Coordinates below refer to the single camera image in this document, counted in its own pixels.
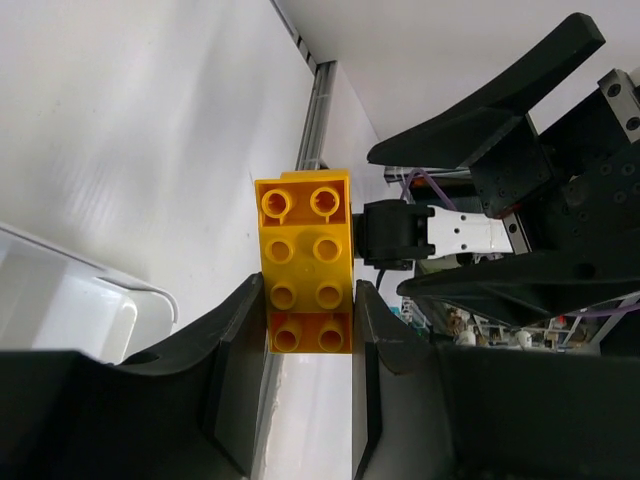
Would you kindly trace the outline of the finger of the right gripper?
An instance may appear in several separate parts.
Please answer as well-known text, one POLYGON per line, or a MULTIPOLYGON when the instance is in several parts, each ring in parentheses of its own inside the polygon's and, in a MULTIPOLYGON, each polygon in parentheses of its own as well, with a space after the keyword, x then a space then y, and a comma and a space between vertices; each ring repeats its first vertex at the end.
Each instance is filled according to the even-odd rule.
POLYGON ((489 83, 438 116, 371 148, 371 164, 456 168, 475 163, 605 44, 593 18, 575 12, 489 83))
POLYGON ((639 290, 639 253, 537 252, 427 274, 397 292, 525 326, 639 290))

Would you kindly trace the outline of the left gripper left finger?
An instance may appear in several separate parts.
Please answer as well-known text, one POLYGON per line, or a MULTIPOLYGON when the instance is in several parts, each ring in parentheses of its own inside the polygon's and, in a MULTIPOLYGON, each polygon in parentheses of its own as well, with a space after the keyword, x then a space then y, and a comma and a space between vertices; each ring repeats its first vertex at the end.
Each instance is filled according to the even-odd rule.
POLYGON ((246 479, 266 353, 264 281, 120 364, 1 355, 5 479, 246 479))

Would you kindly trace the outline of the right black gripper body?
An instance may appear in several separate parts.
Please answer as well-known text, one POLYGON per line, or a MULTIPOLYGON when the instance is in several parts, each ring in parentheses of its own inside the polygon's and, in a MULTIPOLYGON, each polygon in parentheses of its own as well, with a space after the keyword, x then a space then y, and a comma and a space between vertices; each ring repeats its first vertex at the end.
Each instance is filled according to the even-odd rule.
POLYGON ((529 113, 470 165, 486 212, 529 250, 639 253, 639 84, 620 69, 544 132, 529 113))

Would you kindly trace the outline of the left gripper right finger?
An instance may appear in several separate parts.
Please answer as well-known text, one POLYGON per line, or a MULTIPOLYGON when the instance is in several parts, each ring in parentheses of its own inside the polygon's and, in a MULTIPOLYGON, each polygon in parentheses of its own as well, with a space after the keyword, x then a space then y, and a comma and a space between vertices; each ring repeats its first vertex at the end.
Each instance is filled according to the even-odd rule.
POLYGON ((634 358, 433 345, 356 285, 356 479, 635 479, 634 358))

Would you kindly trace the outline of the yellow lego piece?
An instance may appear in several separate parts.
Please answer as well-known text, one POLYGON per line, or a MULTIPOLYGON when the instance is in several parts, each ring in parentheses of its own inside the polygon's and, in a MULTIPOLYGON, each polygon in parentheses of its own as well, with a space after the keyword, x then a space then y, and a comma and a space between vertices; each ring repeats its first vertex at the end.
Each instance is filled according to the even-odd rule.
POLYGON ((268 343, 276 354, 353 349, 354 234, 346 170, 255 183, 268 343))

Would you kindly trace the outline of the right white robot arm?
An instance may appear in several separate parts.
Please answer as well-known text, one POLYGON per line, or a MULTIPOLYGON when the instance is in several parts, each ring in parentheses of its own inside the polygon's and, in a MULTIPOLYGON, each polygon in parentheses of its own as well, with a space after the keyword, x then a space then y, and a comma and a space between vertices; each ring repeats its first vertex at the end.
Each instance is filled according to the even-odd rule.
POLYGON ((639 89, 619 69, 551 127, 530 110, 605 40, 573 13, 492 81, 377 145, 369 162, 468 169, 480 211, 384 200, 358 222, 364 261, 478 253, 482 261, 402 282, 398 293, 527 325, 639 289, 639 89))

